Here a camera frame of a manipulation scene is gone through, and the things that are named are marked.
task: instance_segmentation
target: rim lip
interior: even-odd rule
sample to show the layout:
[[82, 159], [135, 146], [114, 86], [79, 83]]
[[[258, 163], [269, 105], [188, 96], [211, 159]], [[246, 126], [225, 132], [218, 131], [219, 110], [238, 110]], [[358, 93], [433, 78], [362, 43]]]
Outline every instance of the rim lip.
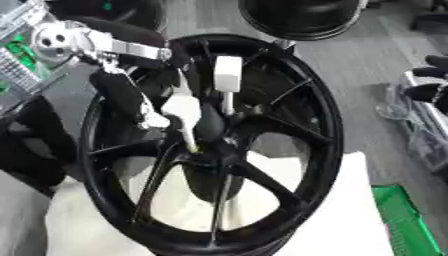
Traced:
[[282, 39], [287, 40], [298, 40], [298, 41], [316, 41], [316, 40], [323, 40], [328, 39], [331, 37], [338, 36], [348, 29], [350, 29], [359, 19], [359, 16], [361, 15], [362, 6], [361, 2], [359, 1], [358, 7], [356, 11], [354, 12], [353, 16], [347, 20], [345, 23], [335, 26], [330, 30], [324, 30], [319, 32], [297, 32], [293, 29], [283, 29], [283, 30], [277, 30], [277, 29], [271, 29], [267, 24], [262, 23], [258, 20], [256, 20], [248, 11], [246, 8], [247, 1], [246, 0], [240, 0], [239, 1], [239, 10], [243, 18], [249, 23], [252, 27], [255, 29], [266, 33], [271, 36], [275, 36]]
[[[226, 34], [206, 34], [176, 39], [176, 41], [182, 41], [182, 43], [200, 40], [245, 41], [246, 43], [258, 45], [259, 48], [270, 49], [273, 51], [273, 54], [278, 55], [278, 59], [292, 63], [290, 65], [299, 66], [302, 72], [305, 72], [316, 82], [316, 84], [319, 84], [319, 86], [315, 86], [315, 88], [319, 90], [320, 93], [315, 93], [315, 96], [322, 97], [319, 105], [322, 105], [323, 103], [324, 106], [320, 107], [324, 108], [323, 112], [328, 113], [328, 116], [325, 117], [326, 125], [336, 127], [327, 127], [327, 130], [333, 131], [333, 134], [329, 134], [329, 136], [334, 138], [334, 143], [326, 148], [326, 151], [328, 151], [326, 154], [326, 159], [323, 163], [321, 163], [321, 169], [325, 170], [323, 171], [325, 172], [325, 175], [323, 175], [324, 177], [322, 177], [322, 180], [319, 180], [319, 192], [315, 193], [313, 200], [308, 202], [306, 211], [297, 213], [293, 218], [282, 223], [282, 225], [277, 227], [278, 231], [275, 232], [275, 234], [273, 234], [274, 232], [266, 232], [263, 236], [257, 237], [258, 239], [241, 241], [238, 245], [228, 245], [226, 248], [214, 248], [216, 250], [213, 251], [213, 254], [210, 254], [209, 248], [205, 248], [204, 246], [198, 247], [197, 245], [192, 246], [188, 243], [177, 244], [177, 246], [173, 247], [174, 243], [181, 241], [170, 241], [167, 243], [167, 240], [163, 239], [160, 234], [150, 233], [149, 231], [151, 229], [148, 229], [143, 224], [128, 222], [125, 218], [130, 211], [132, 211], [133, 203], [126, 201], [126, 195], [111, 194], [110, 191], [108, 192], [101, 188], [103, 181], [97, 176], [99, 174], [95, 174], [96, 171], [94, 170], [90, 158], [88, 157], [89, 149], [93, 145], [95, 139], [95, 125], [98, 124], [101, 114], [101, 97], [99, 95], [96, 95], [92, 100], [82, 125], [82, 132], [79, 141], [79, 159], [81, 170], [85, 172], [85, 185], [87, 191], [106, 220], [129, 238], [141, 243], [144, 246], [147, 246], [156, 253], [164, 255], [234, 255], [234, 253], [248, 253], [255, 249], [264, 247], [267, 244], [272, 244], [275, 241], [287, 236], [291, 232], [294, 232], [295, 229], [307, 220], [322, 203], [323, 199], [332, 187], [334, 180], [336, 179], [342, 159], [343, 133], [341, 117], [328, 88], [326, 88], [317, 74], [315, 74], [303, 61], [293, 55], [287, 54], [281, 48], [258, 39]], [[303, 189], [303, 186], [301, 185], [302, 183], [299, 185], [298, 190]]]

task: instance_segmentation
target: gray floor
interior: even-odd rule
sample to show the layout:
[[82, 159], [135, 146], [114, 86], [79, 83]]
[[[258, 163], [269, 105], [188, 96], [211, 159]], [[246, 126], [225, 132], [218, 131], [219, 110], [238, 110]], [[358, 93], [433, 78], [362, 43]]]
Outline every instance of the gray floor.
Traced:
[[[427, 54], [445, 52], [448, 37], [410, 32], [414, 8], [387, 4], [368, 10], [347, 33], [320, 42], [301, 42], [297, 54], [327, 82], [342, 112], [346, 152], [367, 155], [372, 184], [400, 183], [421, 209], [425, 221], [444, 251], [448, 251], [448, 186], [408, 157], [399, 127], [375, 112], [384, 87], [397, 83], [403, 71], [423, 64]], [[272, 40], [240, 17], [236, 0], [167, 0], [166, 35], [169, 38], [208, 32], [228, 32]], [[47, 95], [77, 136], [83, 110], [92, 91], [76, 71]]]

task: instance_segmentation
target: wheel spoke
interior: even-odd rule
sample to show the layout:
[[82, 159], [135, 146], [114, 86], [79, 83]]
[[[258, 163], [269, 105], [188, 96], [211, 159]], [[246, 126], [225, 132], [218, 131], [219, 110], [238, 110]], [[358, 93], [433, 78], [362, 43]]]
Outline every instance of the wheel spoke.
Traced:
[[140, 198], [137, 202], [136, 210], [133, 216], [133, 221], [137, 220], [144, 209], [150, 209], [152, 200], [157, 189], [162, 184], [168, 172], [175, 166], [180, 164], [177, 161], [181, 153], [180, 144], [162, 145], [159, 156], [152, 168], [151, 174], [143, 188]]
[[115, 160], [132, 156], [157, 156], [159, 140], [142, 140], [130, 144], [107, 147], [89, 153], [102, 164], [109, 164]]
[[218, 232], [221, 230], [224, 208], [227, 202], [230, 185], [232, 183], [232, 176], [227, 173], [220, 174], [217, 179], [219, 179], [219, 183], [213, 200], [214, 209], [210, 231], [211, 243], [214, 243], [216, 241]]
[[290, 123], [270, 115], [254, 115], [248, 116], [241, 121], [234, 130], [237, 140], [243, 145], [249, 146], [252, 142], [263, 133], [280, 133], [290, 137], [302, 139], [309, 143], [310, 146], [323, 146], [332, 141], [310, 128], [299, 123]]
[[248, 161], [242, 160], [236, 167], [231, 169], [234, 175], [247, 178], [272, 192], [280, 201], [281, 208], [291, 209], [300, 205], [300, 199], [293, 192]]
[[278, 105], [283, 99], [285, 99], [288, 95], [291, 95], [301, 89], [307, 88], [306, 86], [310, 84], [313, 80], [311, 78], [306, 78], [305, 80], [301, 81], [298, 84], [295, 84], [293, 87], [287, 89], [286, 91], [283, 91], [279, 93], [277, 96], [275, 96], [270, 102], [270, 106]]

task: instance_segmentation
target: white cloth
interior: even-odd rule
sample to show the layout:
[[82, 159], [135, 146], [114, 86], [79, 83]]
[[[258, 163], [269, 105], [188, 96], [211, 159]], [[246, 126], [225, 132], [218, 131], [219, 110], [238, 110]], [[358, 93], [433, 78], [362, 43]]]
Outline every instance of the white cloth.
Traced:
[[[298, 159], [269, 159], [251, 153], [248, 160], [289, 189], [297, 185], [292, 181], [300, 181], [301, 163]], [[175, 172], [165, 181], [157, 194], [166, 194], [171, 200], [159, 200], [156, 196], [152, 213], [159, 220], [184, 229], [207, 230], [209, 226], [200, 222], [207, 219], [211, 207], [185, 193], [186, 183], [184, 179], [179, 179], [181, 173]], [[143, 172], [131, 180], [130, 194], [134, 200], [145, 176], [147, 173]], [[224, 228], [256, 221], [275, 208], [276, 204], [273, 195], [251, 182], [245, 182], [237, 199], [228, 204]], [[57, 192], [46, 224], [49, 237], [47, 256], [152, 255], [108, 224], [97, 212], [82, 184], [76, 182], [64, 185]], [[385, 226], [372, 197], [366, 159], [362, 153], [344, 157], [340, 174], [329, 196], [277, 255], [393, 255]]]

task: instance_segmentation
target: wheel rim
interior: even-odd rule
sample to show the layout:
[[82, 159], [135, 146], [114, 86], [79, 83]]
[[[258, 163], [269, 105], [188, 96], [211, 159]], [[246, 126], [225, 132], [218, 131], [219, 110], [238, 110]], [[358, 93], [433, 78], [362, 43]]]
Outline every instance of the wheel rim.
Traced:
[[[228, 168], [228, 173], [261, 184], [277, 196], [280, 201], [280, 210], [274, 211], [256, 223], [230, 231], [222, 231], [217, 226], [216, 220], [219, 219], [220, 210], [214, 211], [213, 224], [211, 224], [211, 230], [214, 232], [191, 232], [168, 226], [154, 218], [150, 218], [149, 221], [148, 217], [141, 219], [138, 216], [139, 212], [146, 205], [139, 202], [136, 206], [130, 200], [115, 173], [108, 171], [107, 167], [111, 159], [158, 155], [155, 166], [160, 167], [162, 163], [162, 168], [160, 172], [151, 172], [152, 182], [149, 182], [150, 186], [144, 192], [144, 195], [151, 196], [157, 190], [157, 186], [151, 186], [151, 184], [161, 183], [168, 172], [165, 171], [165, 167], [172, 166], [173, 161], [184, 164], [188, 160], [191, 163], [192, 158], [182, 149], [182, 146], [175, 144], [177, 142], [174, 135], [166, 136], [163, 142], [157, 140], [157, 142], [136, 142], [125, 146], [110, 145], [111, 143], [107, 140], [111, 136], [101, 127], [104, 120], [116, 114], [104, 111], [105, 106], [101, 98], [96, 96], [87, 111], [80, 139], [79, 155], [81, 167], [85, 171], [87, 190], [99, 211], [113, 226], [158, 254], [266, 255], [263, 253], [272, 251], [272, 246], [278, 246], [280, 241], [294, 232], [316, 210], [337, 176], [342, 156], [343, 134], [336, 104], [320, 78], [305, 63], [276, 45], [232, 35], [199, 35], [176, 39], [176, 41], [184, 45], [187, 52], [197, 60], [200, 70], [209, 68], [203, 64], [213, 63], [215, 55], [239, 55], [244, 58], [246, 66], [267, 63], [275, 66], [277, 70], [283, 70], [283, 74], [295, 86], [288, 86], [286, 90], [276, 89], [278, 92], [276, 95], [265, 95], [266, 102], [263, 105], [253, 102], [249, 104], [249, 107], [239, 109], [245, 114], [241, 114], [242, 117], [232, 126], [238, 131], [229, 129], [227, 134], [228, 137], [237, 141], [238, 149], [252, 144], [254, 134], [262, 134], [268, 130], [279, 132], [279, 127], [281, 133], [301, 137], [312, 148], [302, 181], [294, 193], [289, 192], [281, 184], [264, 175], [263, 171], [244, 159], [238, 159], [228, 164], [228, 166], [238, 166], [238, 168]], [[204, 74], [203, 81], [210, 79], [210, 77], [204, 77], [206, 76], [204, 72], [202, 74]], [[207, 87], [207, 84], [210, 83], [204, 82], [203, 87]], [[206, 91], [202, 89], [204, 88], [196, 88], [196, 93], [201, 94]], [[277, 109], [282, 106], [282, 101], [287, 97], [294, 96], [295, 101], [297, 95], [302, 94], [306, 95], [310, 102], [314, 101], [312, 108], [316, 108], [318, 117], [315, 118], [318, 118], [318, 131], [297, 122], [285, 121], [283, 117], [265, 115], [266, 109]], [[259, 115], [260, 109], [264, 109], [263, 115]], [[228, 173], [222, 172], [221, 175], [226, 177]], [[219, 202], [225, 203], [226, 200], [216, 201], [218, 203], [215, 209], [220, 209], [223, 203]]]

